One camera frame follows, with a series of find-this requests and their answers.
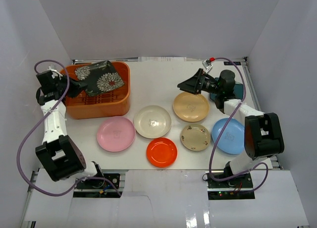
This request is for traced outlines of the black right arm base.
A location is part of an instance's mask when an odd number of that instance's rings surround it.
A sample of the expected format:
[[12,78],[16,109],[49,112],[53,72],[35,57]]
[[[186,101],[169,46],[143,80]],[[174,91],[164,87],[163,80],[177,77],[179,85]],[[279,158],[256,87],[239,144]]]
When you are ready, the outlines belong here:
[[207,183],[208,199],[210,201],[255,199],[250,174],[241,175],[231,180],[215,181],[206,173],[202,176],[202,179]]

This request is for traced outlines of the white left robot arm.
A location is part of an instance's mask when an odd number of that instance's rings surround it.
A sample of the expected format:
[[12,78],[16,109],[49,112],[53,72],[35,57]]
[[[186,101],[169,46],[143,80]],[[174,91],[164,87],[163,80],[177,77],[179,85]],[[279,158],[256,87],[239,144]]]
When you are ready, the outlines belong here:
[[40,88],[36,98],[46,117],[44,120],[44,138],[42,145],[36,147],[36,156],[53,181],[65,180],[69,177],[88,178],[88,183],[99,188],[104,184],[105,176],[100,166],[85,160],[84,155],[69,137],[66,131],[64,104],[66,93],[69,97],[77,97],[87,88],[86,83],[72,78],[57,70],[49,69],[37,74]]

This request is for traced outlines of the dark teal square plate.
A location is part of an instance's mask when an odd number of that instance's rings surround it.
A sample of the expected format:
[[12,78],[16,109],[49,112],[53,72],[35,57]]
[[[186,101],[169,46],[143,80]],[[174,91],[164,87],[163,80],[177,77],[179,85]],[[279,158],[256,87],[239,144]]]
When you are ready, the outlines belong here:
[[208,87],[210,99],[216,101],[226,101],[229,99],[242,99],[244,96],[244,85],[237,83],[234,77],[216,77]]

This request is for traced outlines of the black floral square plate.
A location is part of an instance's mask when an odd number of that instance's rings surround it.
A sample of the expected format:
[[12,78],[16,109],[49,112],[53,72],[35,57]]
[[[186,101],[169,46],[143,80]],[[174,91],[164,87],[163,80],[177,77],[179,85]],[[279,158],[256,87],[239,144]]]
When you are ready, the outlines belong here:
[[74,73],[79,81],[87,84],[85,93],[89,97],[104,94],[125,85],[122,77],[109,60],[79,67]]

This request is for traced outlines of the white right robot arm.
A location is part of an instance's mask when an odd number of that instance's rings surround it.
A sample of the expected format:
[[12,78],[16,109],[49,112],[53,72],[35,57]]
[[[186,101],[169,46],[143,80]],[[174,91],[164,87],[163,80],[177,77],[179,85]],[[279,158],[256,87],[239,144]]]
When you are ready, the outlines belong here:
[[214,142],[215,148],[232,119],[244,125],[244,150],[226,164],[222,174],[210,174],[212,180],[224,181],[231,188],[241,183],[242,175],[264,164],[265,159],[284,151],[278,115],[257,111],[237,99],[234,95],[235,83],[235,73],[231,70],[223,70],[215,80],[200,68],[192,77],[177,85],[181,91],[194,95],[202,91],[215,94],[216,108],[229,116]]

